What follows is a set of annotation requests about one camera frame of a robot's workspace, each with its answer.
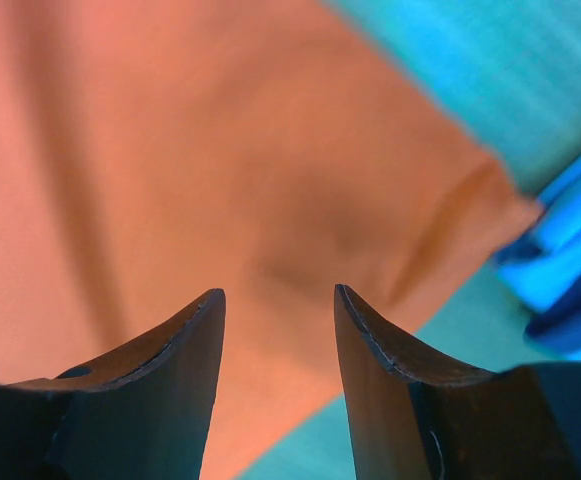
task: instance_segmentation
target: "teal background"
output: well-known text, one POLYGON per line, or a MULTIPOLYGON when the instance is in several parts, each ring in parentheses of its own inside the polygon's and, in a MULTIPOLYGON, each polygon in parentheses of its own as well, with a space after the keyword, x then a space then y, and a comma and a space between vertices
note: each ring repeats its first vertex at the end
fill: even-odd
MULTIPOLYGON (((331 0, 535 194, 581 152, 581 0, 331 0)), ((528 312, 484 267, 418 337, 503 370, 550 358, 528 312)), ((353 480, 345 404, 287 435, 243 480, 353 480)))

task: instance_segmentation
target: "blue cloth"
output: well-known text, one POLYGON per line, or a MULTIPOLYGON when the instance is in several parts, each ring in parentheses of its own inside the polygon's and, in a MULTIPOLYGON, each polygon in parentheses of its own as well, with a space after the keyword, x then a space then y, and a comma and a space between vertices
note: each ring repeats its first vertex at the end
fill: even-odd
POLYGON ((581 359, 581 277, 552 308, 528 324, 526 335, 554 352, 581 359))
POLYGON ((545 312, 581 276, 581 156, 540 195, 537 225, 494 255, 499 277, 536 312, 545 312))

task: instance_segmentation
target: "orange fabric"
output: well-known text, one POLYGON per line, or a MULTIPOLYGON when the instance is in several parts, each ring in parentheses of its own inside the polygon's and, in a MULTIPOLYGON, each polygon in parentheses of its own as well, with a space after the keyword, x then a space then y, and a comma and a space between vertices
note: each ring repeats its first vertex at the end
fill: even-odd
POLYGON ((0 381, 223 287, 206 479, 339 392, 336 282, 413 331, 537 213, 314 0, 0 2, 0 381))

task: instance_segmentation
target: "orange towel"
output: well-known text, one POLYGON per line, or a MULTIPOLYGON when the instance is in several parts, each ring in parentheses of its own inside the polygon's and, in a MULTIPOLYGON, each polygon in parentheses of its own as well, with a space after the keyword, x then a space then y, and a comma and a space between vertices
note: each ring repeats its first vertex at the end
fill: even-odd
POLYGON ((339 392, 336 282, 413 331, 537 214, 315 0, 0 1, 0 381, 223 287, 206 479, 339 392))

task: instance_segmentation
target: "cloth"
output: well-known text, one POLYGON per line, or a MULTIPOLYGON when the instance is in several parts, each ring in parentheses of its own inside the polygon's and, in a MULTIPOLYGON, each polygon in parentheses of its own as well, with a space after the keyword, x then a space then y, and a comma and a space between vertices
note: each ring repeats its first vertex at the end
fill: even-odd
POLYGON ((499 277, 545 312, 581 276, 581 156, 540 195, 539 222, 494 258, 499 277))
POLYGON ((533 318, 526 335, 561 355, 581 352, 581 277, 552 308, 533 318))
POLYGON ((339 393, 335 283, 413 331, 539 212, 316 1, 0 2, 0 381, 223 287, 204 478, 339 393))

